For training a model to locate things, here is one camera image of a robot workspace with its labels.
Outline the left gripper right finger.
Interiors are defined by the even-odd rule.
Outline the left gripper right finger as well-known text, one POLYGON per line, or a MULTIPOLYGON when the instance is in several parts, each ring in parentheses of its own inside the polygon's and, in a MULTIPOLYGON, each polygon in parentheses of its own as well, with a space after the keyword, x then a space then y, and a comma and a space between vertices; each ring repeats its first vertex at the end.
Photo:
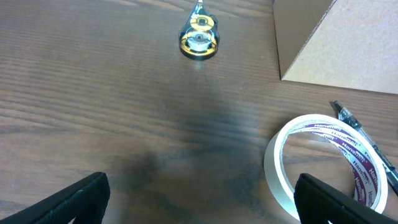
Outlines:
POLYGON ((303 224, 397 224, 307 173, 298 178, 294 202, 303 224))

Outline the black yellow correction tape dispenser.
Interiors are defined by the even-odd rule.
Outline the black yellow correction tape dispenser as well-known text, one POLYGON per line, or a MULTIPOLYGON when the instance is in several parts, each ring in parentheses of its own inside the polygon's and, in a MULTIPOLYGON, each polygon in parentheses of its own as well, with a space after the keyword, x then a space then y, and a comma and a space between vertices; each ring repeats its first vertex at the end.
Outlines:
POLYGON ((218 20, 210 14, 204 0, 197 0, 178 35, 181 53, 192 60, 207 60, 218 51, 218 20))

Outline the white tape roll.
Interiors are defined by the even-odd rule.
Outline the white tape roll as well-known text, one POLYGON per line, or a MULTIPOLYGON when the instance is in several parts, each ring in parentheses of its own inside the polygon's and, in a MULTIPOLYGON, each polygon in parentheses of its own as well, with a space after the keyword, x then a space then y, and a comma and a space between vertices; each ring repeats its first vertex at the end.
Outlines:
POLYGON ((268 143, 264 154, 264 173, 274 198, 296 220, 300 220, 282 161, 283 148, 292 133, 310 132, 335 145, 350 163, 354 174, 354 199, 382 213, 388 197, 383 162, 372 145, 348 124, 322 114, 306 114, 289 121, 268 143))

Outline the black pen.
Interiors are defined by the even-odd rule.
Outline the black pen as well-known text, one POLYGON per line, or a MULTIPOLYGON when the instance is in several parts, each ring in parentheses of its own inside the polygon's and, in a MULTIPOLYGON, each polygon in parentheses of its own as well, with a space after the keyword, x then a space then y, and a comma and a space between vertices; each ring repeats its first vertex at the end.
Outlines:
POLYGON ((372 145, 374 151, 379 156, 382 161, 383 168, 386 173, 387 181, 390 187, 393 189, 394 193, 397 195, 397 169, 392 164, 392 162, 387 158, 387 156, 380 150, 378 145, 373 141, 370 135, 365 131, 363 125, 358 121, 358 119, 350 112, 346 107, 343 107, 338 101, 331 101, 331 106, 337 113, 337 117, 340 121, 346 123, 355 129, 362 137, 367 140, 370 145, 372 145))

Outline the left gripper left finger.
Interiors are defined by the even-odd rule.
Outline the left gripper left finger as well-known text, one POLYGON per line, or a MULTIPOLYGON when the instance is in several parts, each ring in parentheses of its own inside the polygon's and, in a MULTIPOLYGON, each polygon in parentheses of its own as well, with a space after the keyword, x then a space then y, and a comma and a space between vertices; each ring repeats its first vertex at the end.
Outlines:
POLYGON ((95 172, 1 220, 1 224, 101 224, 110 198, 104 172, 95 172))

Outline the open cardboard box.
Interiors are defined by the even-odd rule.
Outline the open cardboard box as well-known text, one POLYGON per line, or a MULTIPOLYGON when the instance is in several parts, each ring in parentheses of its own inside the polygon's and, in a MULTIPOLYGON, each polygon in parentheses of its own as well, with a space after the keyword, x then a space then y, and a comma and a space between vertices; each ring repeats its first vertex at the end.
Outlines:
POLYGON ((397 0, 275 0, 285 81, 397 93, 397 0))

